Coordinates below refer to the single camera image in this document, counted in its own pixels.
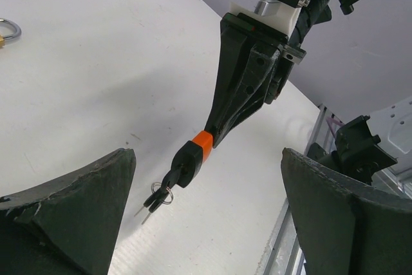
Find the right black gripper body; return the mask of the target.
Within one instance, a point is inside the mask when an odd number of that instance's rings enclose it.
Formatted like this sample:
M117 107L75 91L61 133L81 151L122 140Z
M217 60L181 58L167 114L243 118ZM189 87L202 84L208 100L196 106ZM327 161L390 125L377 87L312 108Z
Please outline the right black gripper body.
M289 38L246 14L225 14L220 32L220 97L230 103L271 104L306 54L299 35Z

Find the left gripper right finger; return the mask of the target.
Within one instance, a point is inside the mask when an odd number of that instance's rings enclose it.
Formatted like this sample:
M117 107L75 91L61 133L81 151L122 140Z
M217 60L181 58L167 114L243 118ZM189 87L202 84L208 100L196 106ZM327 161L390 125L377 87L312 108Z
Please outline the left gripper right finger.
M307 274L411 274L411 199L290 148L281 174Z

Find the large brass padlock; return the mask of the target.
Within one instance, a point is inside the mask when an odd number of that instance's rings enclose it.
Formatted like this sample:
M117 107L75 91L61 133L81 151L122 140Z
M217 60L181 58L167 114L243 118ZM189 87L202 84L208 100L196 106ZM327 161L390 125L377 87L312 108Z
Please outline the large brass padlock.
M10 30L10 33L6 35L1 34L1 48L8 43L18 40L22 35L21 27L9 19L1 18L1 27Z

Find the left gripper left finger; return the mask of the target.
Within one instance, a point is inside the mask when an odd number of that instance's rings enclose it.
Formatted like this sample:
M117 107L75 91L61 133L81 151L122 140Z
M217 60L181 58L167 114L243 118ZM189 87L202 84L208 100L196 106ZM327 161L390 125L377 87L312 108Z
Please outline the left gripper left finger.
M1 274L107 274L135 173L120 148L1 197Z

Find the orange black padlock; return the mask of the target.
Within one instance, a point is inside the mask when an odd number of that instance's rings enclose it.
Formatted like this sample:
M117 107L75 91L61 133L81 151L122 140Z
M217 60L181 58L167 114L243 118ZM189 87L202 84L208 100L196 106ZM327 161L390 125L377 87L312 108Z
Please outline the orange black padlock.
M171 169L175 172L173 184L187 187L198 174L202 164L209 157L213 146L213 136L207 131L199 132L186 142L175 154Z

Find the black head key bunch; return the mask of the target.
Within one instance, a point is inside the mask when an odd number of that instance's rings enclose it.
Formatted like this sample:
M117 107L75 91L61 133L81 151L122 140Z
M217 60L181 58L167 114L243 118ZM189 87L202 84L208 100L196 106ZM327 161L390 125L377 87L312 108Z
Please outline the black head key bunch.
M181 167L174 167L164 176L161 182L151 185L151 195L144 201L142 207L136 212L137 216L144 209L148 209L148 214L142 220L142 225L161 206L169 205L173 202L174 195L171 189L177 184L182 173Z

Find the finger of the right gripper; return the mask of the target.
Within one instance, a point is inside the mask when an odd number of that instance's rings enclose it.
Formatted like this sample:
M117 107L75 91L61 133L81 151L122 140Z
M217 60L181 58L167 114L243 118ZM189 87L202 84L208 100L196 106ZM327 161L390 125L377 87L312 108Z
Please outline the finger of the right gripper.
M249 48L250 42L245 33L232 27L227 27L221 33L218 75L205 131L217 133L221 127L221 120L225 116L234 89L246 66Z
M214 133L214 147L219 145L230 130L263 105L268 83L279 58L280 45L256 42L249 48L246 66L221 120L221 127Z

